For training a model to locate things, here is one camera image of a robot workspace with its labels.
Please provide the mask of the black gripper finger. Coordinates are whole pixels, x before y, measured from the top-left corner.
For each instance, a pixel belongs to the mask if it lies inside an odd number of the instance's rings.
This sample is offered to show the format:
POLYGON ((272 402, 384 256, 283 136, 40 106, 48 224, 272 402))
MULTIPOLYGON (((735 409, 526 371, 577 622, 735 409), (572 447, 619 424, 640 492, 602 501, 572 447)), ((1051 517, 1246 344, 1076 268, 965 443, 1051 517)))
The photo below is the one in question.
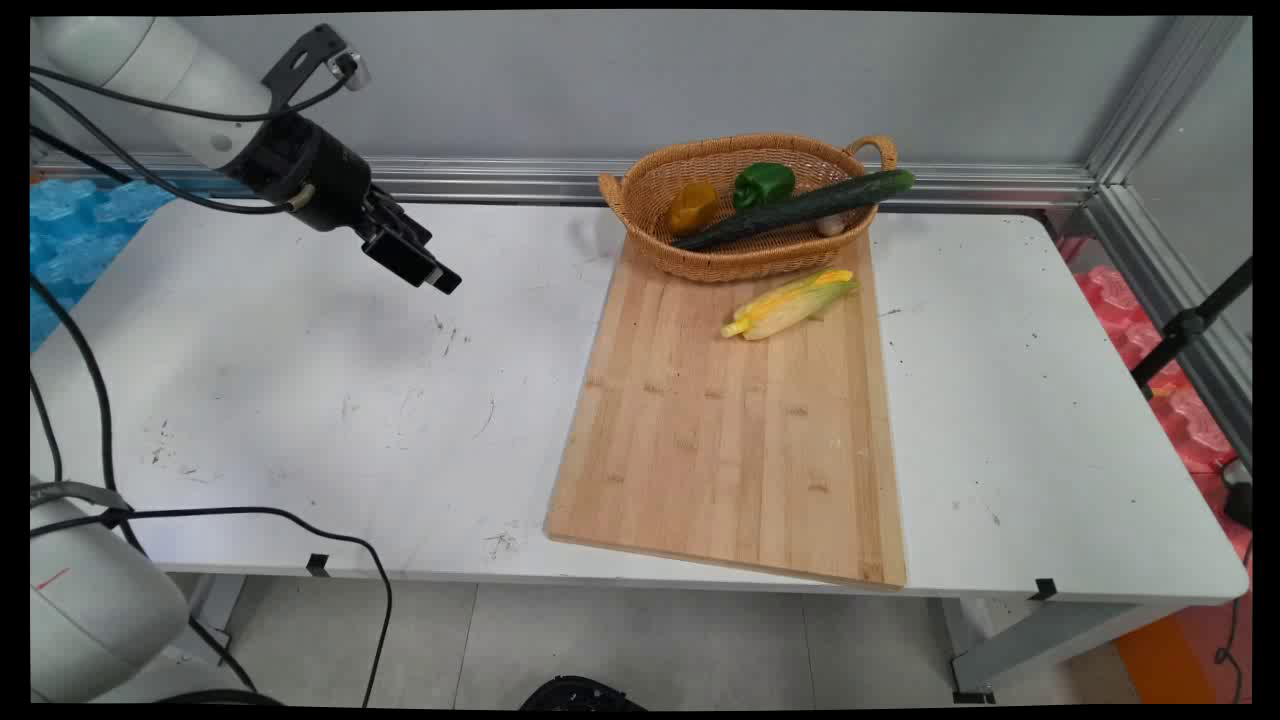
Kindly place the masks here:
POLYGON ((380 228, 364 238, 362 251, 412 287, 429 284, 451 295, 462 278, 428 250, 430 238, 431 233, 419 225, 380 228))
POLYGON ((364 197, 364 240, 394 236, 425 247, 433 234, 378 184, 370 184, 364 197))

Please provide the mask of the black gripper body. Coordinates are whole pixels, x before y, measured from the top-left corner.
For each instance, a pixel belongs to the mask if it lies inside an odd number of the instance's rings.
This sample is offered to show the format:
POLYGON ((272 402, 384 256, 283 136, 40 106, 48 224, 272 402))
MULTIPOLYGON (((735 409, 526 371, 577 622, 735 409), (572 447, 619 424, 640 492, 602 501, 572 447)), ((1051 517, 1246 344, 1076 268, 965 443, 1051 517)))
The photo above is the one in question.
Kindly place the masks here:
POLYGON ((236 179, 315 231, 378 232, 367 214, 370 165, 300 114, 262 123, 236 156, 236 179))

